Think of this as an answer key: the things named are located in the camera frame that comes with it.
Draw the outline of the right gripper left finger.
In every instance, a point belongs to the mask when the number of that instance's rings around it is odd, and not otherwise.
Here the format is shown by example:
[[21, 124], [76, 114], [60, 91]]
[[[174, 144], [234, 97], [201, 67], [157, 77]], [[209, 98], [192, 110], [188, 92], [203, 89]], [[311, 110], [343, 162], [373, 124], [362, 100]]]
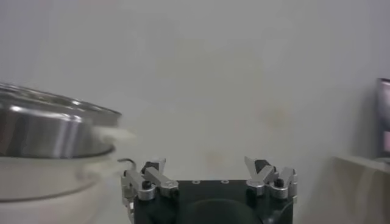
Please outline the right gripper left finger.
[[138, 172], [135, 161], [121, 158], [126, 169], [121, 174], [122, 203], [128, 213], [134, 213], [134, 201], [153, 200], [157, 193], [160, 196], [176, 199], [179, 195], [179, 182], [163, 175], [166, 160], [155, 159], [147, 161]]

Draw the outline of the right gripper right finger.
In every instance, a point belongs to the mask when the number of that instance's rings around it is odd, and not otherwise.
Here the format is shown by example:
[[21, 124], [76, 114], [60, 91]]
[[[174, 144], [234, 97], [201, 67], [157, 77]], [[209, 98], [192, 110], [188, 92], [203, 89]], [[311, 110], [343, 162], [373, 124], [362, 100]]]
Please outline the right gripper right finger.
[[296, 202], [298, 177], [295, 169], [284, 167], [278, 171], [265, 159], [252, 159], [248, 156], [244, 157], [244, 162], [250, 175], [246, 185], [257, 197], [268, 193], [276, 200]]

